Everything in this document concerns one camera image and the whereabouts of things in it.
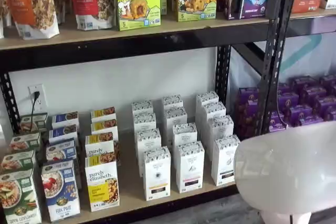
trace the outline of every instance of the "white tea box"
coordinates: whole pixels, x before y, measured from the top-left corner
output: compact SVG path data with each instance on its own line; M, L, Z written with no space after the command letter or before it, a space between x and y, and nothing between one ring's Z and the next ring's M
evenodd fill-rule
M168 148L144 152L143 186L146 200L170 196L170 163Z
M139 175L143 174L143 153L161 147L161 135L159 129L152 129L147 131L139 131L136 133L138 153Z
M173 126L173 161L176 169L176 153L179 145L197 141L197 128L195 123L177 124Z
M206 143L208 148L207 153L212 162L212 152L214 149L214 142L217 139L225 138L233 135L234 122L229 115L213 118L208 122L208 137Z
M171 108L164 111L163 120L163 145L166 145L169 149L173 148L173 126L177 124L186 124L188 119L187 112L184 107Z
M180 193L203 186L204 149L200 141L177 148L176 183Z
M235 181L233 162L239 143L240 140L237 135L215 140L211 176L216 186Z
M113 140L118 141L119 139L118 138L118 125L117 125L116 119L91 124L91 134L92 135L97 135L101 133L109 133L109 132L112 132Z
M91 111L91 122L92 123L98 123L98 122L108 121L108 120L113 120L113 119L117 119L114 107Z
M78 118L78 112L69 112L65 114L59 114L59 115L54 115L52 117L52 123L51 125L53 126L53 129L56 128L61 128L65 126L71 126L71 125L76 125L77 128L79 128L79 118Z
M154 113L152 101L133 102L132 103L133 116L140 113Z

